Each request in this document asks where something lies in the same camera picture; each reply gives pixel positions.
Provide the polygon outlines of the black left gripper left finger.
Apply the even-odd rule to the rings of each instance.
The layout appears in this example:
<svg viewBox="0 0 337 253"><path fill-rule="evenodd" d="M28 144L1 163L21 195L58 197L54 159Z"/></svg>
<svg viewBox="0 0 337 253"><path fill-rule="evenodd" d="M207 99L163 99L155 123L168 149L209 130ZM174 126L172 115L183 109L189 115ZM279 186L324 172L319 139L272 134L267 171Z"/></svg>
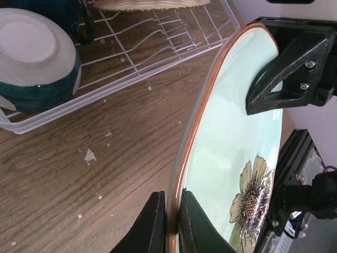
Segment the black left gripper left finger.
<svg viewBox="0 0 337 253"><path fill-rule="evenodd" d="M163 252L165 215L164 191L152 192L128 233L111 252Z"/></svg>

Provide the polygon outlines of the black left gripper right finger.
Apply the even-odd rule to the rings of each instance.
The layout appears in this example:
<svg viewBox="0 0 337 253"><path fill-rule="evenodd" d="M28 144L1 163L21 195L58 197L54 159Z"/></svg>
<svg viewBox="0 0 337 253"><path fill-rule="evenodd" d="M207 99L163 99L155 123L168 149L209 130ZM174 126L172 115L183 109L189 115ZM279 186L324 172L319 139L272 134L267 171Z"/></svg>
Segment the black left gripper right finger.
<svg viewBox="0 0 337 253"><path fill-rule="evenodd" d="M179 234L183 252L235 252L216 231L191 191L183 189Z"/></svg>

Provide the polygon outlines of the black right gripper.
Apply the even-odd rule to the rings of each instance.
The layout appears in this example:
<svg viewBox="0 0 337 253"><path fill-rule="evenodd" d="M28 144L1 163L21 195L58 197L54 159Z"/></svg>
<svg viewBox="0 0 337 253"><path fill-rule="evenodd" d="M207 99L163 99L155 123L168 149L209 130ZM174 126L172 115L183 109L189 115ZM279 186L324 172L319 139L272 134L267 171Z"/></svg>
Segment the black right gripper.
<svg viewBox="0 0 337 253"><path fill-rule="evenodd" d="M313 104L336 95L336 19L266 17L279 55L253 80L246 96L248 115Z"/></svg>

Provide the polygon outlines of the yellow woven round plate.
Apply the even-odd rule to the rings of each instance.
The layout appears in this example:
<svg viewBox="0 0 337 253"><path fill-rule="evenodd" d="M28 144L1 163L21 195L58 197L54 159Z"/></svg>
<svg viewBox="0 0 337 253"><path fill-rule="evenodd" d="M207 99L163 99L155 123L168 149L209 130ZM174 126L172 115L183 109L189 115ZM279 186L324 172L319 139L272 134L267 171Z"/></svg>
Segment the yellow woven round plate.
<svg viewBox="0 0 337 253"><path fill-rule="evenodd" d="M210 0L101 0L94 7L104 11L151 11L205 6Z"/></svg>

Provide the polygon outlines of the green plate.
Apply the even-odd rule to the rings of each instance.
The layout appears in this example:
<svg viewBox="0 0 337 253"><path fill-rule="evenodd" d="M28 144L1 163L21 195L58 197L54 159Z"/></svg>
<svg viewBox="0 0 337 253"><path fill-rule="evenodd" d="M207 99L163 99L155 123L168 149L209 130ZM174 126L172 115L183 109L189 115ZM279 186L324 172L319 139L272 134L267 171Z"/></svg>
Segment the green plate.
<svg viewBox="0 0 337 253"><path fill-rule="evenodd" d="M254 21L216 55L179 146L166 208L166 251L183 252L179 218L191 191L235 252L253 252L269 209L279 154L282 110L248 115L246 96L278 56L267 28Z"/></svg>

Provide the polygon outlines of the dark blue mug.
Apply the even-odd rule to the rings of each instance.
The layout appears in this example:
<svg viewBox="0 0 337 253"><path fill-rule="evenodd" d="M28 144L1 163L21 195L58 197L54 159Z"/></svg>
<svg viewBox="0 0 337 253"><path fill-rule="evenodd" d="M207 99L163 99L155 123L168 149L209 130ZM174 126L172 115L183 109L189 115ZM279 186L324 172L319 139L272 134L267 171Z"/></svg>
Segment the dark blue mug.
<svg viewBox="0 0 337 253"><path fill-rule="evenodd" d="M50 19L78 43L87 45L94 41L94 20L86 1L79 0L16 0L7 1L10 8L31 11Z"/></svg>

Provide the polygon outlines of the teal cup white interior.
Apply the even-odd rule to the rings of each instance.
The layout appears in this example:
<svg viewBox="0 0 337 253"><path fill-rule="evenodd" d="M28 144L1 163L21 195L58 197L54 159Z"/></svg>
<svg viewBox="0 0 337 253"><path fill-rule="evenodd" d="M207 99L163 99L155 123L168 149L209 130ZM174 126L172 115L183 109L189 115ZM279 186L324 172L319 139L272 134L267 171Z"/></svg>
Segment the teal cup white interior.
<svg viewBox="0 0 337 253"><path fill-rule="evenodd" d="M81 74L79 52L56 23L31 11L1 9L2 108L54 108L76 93Z"/></svg>

